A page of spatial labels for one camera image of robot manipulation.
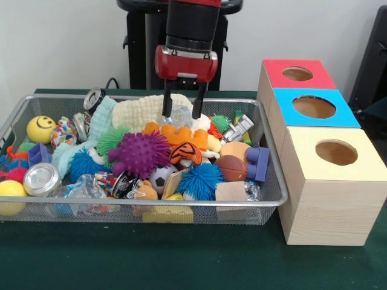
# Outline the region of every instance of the metal lid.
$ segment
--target metal lid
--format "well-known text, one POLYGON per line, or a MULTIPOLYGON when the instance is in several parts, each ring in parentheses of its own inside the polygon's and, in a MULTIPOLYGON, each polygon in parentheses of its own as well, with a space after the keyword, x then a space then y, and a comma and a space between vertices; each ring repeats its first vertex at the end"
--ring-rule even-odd
POLYGON ((101 104, 105 97, 105 91, 100 88, 94 88, 87 93, 85 101, 83 101, 83 108, 93 114, 99 104, 101 104))
POLYGON ((24 189, 32 196, 47 197, 61 183, 59 172, 50 163, 39 163, 31 167, 24 176, 24 189))
POLYGON ((76 113, 73 116, 73 123, 77 129, 78 137, 80 142, 86 142, 88 139, 87 131, 85 128, 85 117, 82 113, 76 113))

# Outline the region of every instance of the purple toy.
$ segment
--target purple toy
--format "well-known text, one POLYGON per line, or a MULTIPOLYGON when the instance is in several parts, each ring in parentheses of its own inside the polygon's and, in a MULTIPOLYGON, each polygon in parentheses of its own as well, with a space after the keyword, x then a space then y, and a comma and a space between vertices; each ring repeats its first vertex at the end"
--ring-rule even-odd
POLYGON ((255 181, 265 181, 270 149, 248 148, 245 157, 253 164, 247 164, 247 178, 255 181))
POLYGON ((160 132, 150 135, 125 134, 118 147, 109 150, 109 163, 118 160, 112 167, 115 177, 127 171, 128 175, 147 179, 157 166, 169 164, 170 148, 166 137, 160 132))
POLYGON ((28 150, 28 165, 30 167, 42 162, 51 163, 52 159, 53 157, 48 153, 46 146, 40 142, 28 150))

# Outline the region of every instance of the soccer ball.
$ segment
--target soccer ball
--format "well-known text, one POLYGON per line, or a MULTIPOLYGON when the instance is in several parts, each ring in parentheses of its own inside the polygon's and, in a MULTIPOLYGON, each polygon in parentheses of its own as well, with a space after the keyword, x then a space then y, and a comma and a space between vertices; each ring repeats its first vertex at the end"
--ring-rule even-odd
POLYGON ((164 186, 167 183, 168 178, 175 172, 178 172, 177 168, 170 165, 168 167, 158 166, 157 169, 151 173, 149 181, 159 196, 163 195, 164 186))

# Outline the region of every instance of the shape sorter box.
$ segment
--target shape sorter box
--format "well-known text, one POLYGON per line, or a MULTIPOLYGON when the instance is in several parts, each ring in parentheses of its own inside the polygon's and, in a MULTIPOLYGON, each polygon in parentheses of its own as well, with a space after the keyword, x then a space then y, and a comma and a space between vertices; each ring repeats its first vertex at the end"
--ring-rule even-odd
POLYGON ((265 59, 259 77, 257 100, 270 113, 274 89, 336 89, 319 60, 265 59))
POLYGON ((336 89, 274 89, 268 122, 281 156, 287 126, 360 128, 336 89))
POLYGON ((280 157, 289 245, 361 246, 387 197, 387 169, 361 129, 288 127, 280 157))

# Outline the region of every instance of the metal basket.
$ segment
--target metal basket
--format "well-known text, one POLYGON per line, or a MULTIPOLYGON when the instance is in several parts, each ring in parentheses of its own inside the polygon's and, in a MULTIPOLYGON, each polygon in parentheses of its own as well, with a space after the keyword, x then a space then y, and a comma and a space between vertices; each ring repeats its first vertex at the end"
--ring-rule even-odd
MULTIPOLYGON (((0 130, 0 139, 7 143, 13 139, 18 148, 27 139, 28 122, 38 115, 47 115, 54 120, 61 116, 72 117, 82 111, 82 95, 35 94, 22 99, 0 130)), ((120 102, 138 97, 115 97, 120 102)), ((145 201, 129 199, 71 199, 0 197, 0 214, 17 206, 24 209, 13 216, 1 216, 0 221, 30 222, 174 222, 195 224, 246 224, 264 225, 277 206, 288 198, 287 186, 278 160, 273 137, 261 104, 254 100, 205 99, 203 113, 225 115, 231 120, 236 110, 242 110, 255 123, 249 130, 253 146, 271 149, 267 179, 261 184, 259 201, 145 201), (243 219, 218 219, 219 211, 244 211, 243 219)))

